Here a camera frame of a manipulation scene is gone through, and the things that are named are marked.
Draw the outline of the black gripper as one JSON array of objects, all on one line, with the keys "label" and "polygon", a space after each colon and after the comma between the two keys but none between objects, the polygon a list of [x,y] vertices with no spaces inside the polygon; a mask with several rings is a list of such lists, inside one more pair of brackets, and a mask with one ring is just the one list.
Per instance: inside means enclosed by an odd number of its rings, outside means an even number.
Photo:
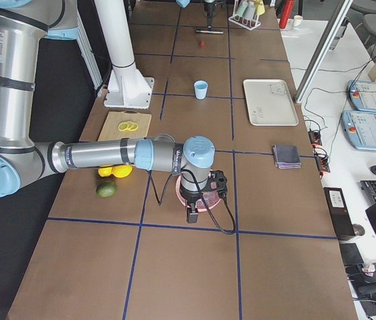
[{"label": "black gripper", "polygon": [[221,170],[212,170],[209,172],[207,180],[208,192],[216,192],[220,199],[227,196],[227,178]]},{"label": "black gripper", "polygon": [[207,28],[211,29],[213,26],[213,14],[218,5],[221,5],[221,0],[203,0],[203,7],[207,15]]}]

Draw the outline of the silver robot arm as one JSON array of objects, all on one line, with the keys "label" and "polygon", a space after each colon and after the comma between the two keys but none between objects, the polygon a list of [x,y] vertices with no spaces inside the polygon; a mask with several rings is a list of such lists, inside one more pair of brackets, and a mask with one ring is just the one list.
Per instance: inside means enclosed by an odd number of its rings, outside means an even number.
[{"label": "silver robot arm", "polygon": [[206,137],[177,143],[168,135],[90,143],[34,143],[29,137],[39,42],[75,39],[76,1],[0,1],[0,197],[70,169],[132,165],[180,176],[188,203],[226,190],[212,170],[215,148]]},{"label": "silver robot arm", "polygon": [[[181,8],[186,8],[188,4],[190,4],[190,0],[176,0],[176,3]],[[216,6],[218,4],[218,1],[216,0],[204,0],[203,1],[203,8],[206,14],[206,27],[207,32],[212,31],[213,28],[213,17],[215,14]]]}]

